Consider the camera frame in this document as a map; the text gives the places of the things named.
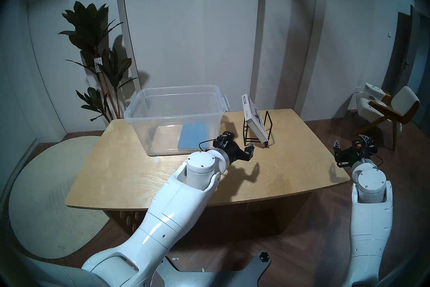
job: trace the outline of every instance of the plant stem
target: plant stem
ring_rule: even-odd
[[[119,119],[120,117],[118,116],[117,110],[116,110],[116,108],[115,108],[114,101],[113,101],[112,96],[111,96],[111,92],[109,91],[108,83],[106,82],[106,79],[104,78],[104,74],[103,74],[103,73],[101,73],[101,77],[103,77],[103,81],[104,81],[104,83],[106,84],[106,88],[107,88],[107,95],[109,96],[109,100],[111,101],[112,108],[114,109],[114,112],[115,112],[115,116],[117,117],[117,119]]]
[[[97,73],[96,76],[97,76],[98,83],[100,84],[101,93],[104,96],[104,89],[103,89],[103,84],[101,83],[101,80],[100,80],[100,74]],[[107,110],[109,111],[109,115],[110,115],[111,119],[113,120],[114,117],[112,116],[112,112],[111,112],[111,108],[109,107],[109,104],[107,105]]]
[[[118,90],[115,90],[115,98],[117,99],[118,115],[120,116],[120,119],[122,119],[121,118],[121,110],[120,110],[120,102],[118,101]]]
[[[105,114],[103,114],[103,115],[104,115],[104,117],[106,118],[107,123],[108,123],[108,124],[110,124],[110,123],[111,123],[111,121],[110,121],[110,120],[109,120],[109,118],[107,117],[106,113],[105,113]]]

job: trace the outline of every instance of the round rug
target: round rug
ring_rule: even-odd
[[[99,136],[60,142],[37,155],[18,175],[9,200],[16,238],[36,256],[55,259],[87,244],[108,222],[99,210],[69,208],[67,194]]]

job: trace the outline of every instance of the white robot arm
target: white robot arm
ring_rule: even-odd
[[[393,191],[390,181],[370,159],[377,153],[372,139],[360,135],[352,146],[333,147],[339,167],[352,170],[352,211],[350,224],[350,262],[344,287],[354,283],[376,286],[379,266],[393,220]]]
[[[154,196],[142,224],[130,239],[96,253],[82,268],[95,273],[109,286],[149,287],[164,256],[197,222],[220,175],[233,161],[252,158],[253,144],[243,151],[233,139],[234,134],[226,131],[214,140],[215,149],[189,155]]]

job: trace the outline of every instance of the black cable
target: black cable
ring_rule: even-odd
[[[374,154],[374,153],[371,153],[371,152],[369,152],[368,150],[367,150],[367,152],[368,152],[369,154],[372,154],[372,155],[376,156],[377,158],[379,158],[379,159],[381,160],[381,163],[380,163],[380,164],[378,164],[378,165],[376,166],[377,168],[379,168],[379,166],[381,166],[381,165],[382,165],[382,163],[384,163],[384,160],[383,160],[382,158],[380,158],[378,155],[376,155],[376,154]]]
[[[215,141],[215,140],[216,140],[216,139],[210,139],[210,140],[206,140],[206,141],[202,141],[202,142],[200,142],[200,143],[199,143],[199,148],[200,148],[200,150],[201,150],[201,151],[203,151],[202,147],[200,147],[200,145],[201,145],[202,143],[209,142],[209,141]]]

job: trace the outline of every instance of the arched wall panel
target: arched wall panel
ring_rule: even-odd
[[[251,95],[260,109],[294,108],[316,0],[259,1]]]
[[[28,26],[40,75],[66,132],[104,129],[101,118],[89,121],[97,113],[82,109],[75,92],[86,92],[88,81],[82,67],[65,61],[79,53],[67,36],[58,35],[74,30],[61,15],[65,9],[69,0],[28,0]]]
[[[142,87],[205,83],[203,0],[125,0]]]

